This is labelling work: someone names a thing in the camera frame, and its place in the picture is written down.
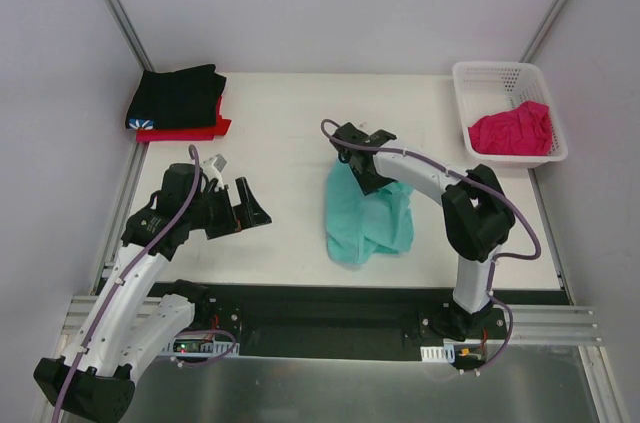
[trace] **white plastic basket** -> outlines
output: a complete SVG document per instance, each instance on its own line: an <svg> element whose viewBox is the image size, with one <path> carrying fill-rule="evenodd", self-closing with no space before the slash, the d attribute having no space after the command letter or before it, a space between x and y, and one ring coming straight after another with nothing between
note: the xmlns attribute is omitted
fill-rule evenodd
<svg viewBox="0 0 640 423"><path fill-rule="evenodd" d="M568 149L562 125L542 72L537 66L511 62L460 62L453 66L453 82L464 143L475 159L492 167L535 168L567 157ZM528 100L549 107L553 140L548 155L483 155L473 149L469 137L470 126L483 116L513 110Z"/></svg>

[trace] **turquoise fabric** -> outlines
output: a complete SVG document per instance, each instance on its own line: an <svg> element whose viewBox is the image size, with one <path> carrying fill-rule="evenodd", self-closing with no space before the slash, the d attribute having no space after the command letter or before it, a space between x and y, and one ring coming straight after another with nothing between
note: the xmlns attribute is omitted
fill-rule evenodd
<svg viewBox="0 0 640 423"><path fill-rule="evenodd" d="M411 249L413 189L394 182L363 195L349 165L336 162L327 179L327 249L332 260L361 265L373 253L398 254Z"/></svg>

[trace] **red folded cloth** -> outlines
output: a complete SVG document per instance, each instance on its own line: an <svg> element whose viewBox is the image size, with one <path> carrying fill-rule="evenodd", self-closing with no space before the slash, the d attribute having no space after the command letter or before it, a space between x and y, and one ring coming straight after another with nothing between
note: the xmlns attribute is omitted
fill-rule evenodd
<svg viewBox="0 0 640 423"><path fill-rule="evenodd" d="M222 97L216 104L216 124L203 128L186 128L184 130L137 130L136 141L147 143L150 141L204 141L213 140L215 136L224 136L229 131L231 120L222 118L220 105Z"/></svg>
<svg viewBox="0 0 640 423"><path fill-rule="evenodd" d="M480 118L469 136L473 149L485 155L547 155L552 141L549 107L525 101L515 110Z"/></svg>

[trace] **white table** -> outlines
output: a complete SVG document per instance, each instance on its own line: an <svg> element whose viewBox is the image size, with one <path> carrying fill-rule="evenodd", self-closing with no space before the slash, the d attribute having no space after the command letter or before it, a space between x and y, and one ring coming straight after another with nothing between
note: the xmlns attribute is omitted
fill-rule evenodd
<svg viewBox="0 0 640 423"><path fill-rule="evenodd" d="M198 142L202 159L222 153L225 183L246 176L271 225L207 241L191 233L161 281L359 287L453 287L457 256L445 236L441 208L412 196L416 237L402 256L374 255L359 268L327 255L325 181L336 151L320 133L323 118L351 121L364 131L386 129L442 162L473 168L460 129L453 82L440 76L227 74L222 114L233 123L227 136ZM160 188L171 163L187 162L187 142L151 143L133 200L137 211ZM558 289L533 188L526 170L496 171L509 198L524 212L542 242L535 262L503 261L495 286ZM506 251L532 251L521 225Z"/></svg>

